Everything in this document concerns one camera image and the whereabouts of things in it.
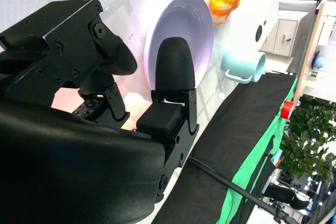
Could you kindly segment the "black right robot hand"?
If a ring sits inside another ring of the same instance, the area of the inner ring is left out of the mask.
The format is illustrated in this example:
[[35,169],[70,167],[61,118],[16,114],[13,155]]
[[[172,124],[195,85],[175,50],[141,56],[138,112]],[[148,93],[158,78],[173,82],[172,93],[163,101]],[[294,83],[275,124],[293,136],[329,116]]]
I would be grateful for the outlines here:
[[98,0],[50,2],[1,32],[1,223],[135,223],[199,125],[190,47],[165,38],[135,130],[114,76],[137,61]]

